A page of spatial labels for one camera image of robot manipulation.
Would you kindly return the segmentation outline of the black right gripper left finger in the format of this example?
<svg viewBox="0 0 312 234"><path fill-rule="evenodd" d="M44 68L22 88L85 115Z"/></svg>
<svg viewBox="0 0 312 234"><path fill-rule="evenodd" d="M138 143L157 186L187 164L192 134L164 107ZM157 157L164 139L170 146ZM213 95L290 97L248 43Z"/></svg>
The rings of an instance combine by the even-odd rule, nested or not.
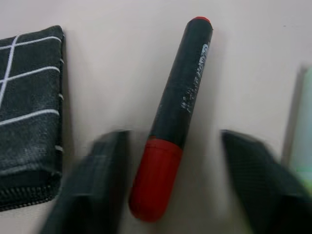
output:
<svg viewBox="0 0 312 234"><path fill-rule="evenodd" d="M101 135L68 175L39 234L117 234L129 176L127 130Z"/></svg>

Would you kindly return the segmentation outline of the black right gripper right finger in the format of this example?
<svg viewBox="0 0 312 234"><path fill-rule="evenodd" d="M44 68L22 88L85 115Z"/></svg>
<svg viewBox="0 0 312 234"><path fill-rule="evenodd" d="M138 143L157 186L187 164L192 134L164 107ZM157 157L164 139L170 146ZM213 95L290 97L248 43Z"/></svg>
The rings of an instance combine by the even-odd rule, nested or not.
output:
<svg viewBox="0 0 312 234"><path fill-rule="evenodd" d="M221 131L231 181L254 234L312 234L312 197L251 135Z"/></svg>

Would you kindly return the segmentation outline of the pale green highlighter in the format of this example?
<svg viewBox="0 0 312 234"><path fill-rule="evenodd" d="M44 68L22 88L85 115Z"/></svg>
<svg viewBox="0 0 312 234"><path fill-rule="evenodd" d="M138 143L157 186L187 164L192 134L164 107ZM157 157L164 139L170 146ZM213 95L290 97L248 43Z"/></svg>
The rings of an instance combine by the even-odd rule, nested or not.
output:
<svg viewBox="0 0 312 234"><path fill-rule="evenodd" d="M305 69L305 73L301 76L290 168L312 193L312 66Z"/></svg>

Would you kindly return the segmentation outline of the black white-grid zipper pouch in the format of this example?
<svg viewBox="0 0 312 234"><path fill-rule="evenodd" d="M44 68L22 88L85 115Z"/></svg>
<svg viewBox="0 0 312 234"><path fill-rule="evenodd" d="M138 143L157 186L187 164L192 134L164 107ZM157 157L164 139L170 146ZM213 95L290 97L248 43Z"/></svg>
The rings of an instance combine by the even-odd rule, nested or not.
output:
<svg viewBox="0 0 312 234"><path fill-rule="evenodd" d="M0 212L58 193L64 38L55 25L0 39Z"/></svg>

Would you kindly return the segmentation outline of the black marker with red cap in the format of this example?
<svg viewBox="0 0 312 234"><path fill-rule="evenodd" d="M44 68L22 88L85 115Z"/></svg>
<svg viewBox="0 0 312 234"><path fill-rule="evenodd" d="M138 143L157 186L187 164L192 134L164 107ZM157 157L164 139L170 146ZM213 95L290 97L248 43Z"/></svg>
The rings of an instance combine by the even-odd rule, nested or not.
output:
<svg viewBox="0 0 312 234"><path fill-rule="evenodd" d="M131 213L142 221L159 220L168 206L212 35L206 17L185 27L129 197Z"/></svg>

